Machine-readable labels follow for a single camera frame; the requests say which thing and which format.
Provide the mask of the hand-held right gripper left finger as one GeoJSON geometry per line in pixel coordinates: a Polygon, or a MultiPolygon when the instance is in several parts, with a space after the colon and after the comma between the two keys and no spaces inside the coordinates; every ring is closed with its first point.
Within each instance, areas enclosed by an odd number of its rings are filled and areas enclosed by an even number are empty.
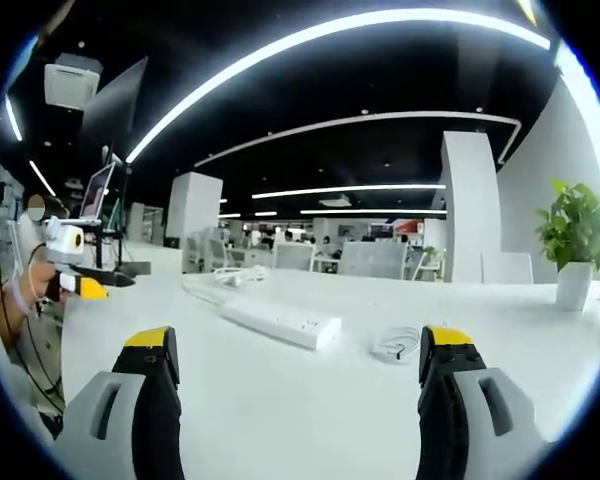
{"type": "Polygon", "coordinates": [[[136,333],[64,414],[62,465],[73,479],[181,479],[177,341],[170,326],[136,333]]]}

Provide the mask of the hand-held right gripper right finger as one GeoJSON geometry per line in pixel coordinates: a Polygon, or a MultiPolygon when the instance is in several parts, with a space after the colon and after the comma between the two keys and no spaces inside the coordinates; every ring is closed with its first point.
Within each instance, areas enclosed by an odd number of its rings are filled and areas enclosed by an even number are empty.
{"type": "Polygon", "coordinates": [[[421,332],[419,479],[523,479],[552,444],[531,398],[465,333],[421,332]]]}

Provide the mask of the person's left hand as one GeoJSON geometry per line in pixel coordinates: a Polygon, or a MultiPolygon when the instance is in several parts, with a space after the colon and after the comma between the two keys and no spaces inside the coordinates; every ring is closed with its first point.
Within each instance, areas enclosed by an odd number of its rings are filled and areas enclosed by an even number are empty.
{"type": "Polygon", "coordinates": [[[54,282],[56,273],[55,266],[46,261],[29,265],[28,280],[34,299],[47,297],[54,302],[60,303],[66,300],[66,291],[62,290],[58,285],[49,287],[54,282]]]}

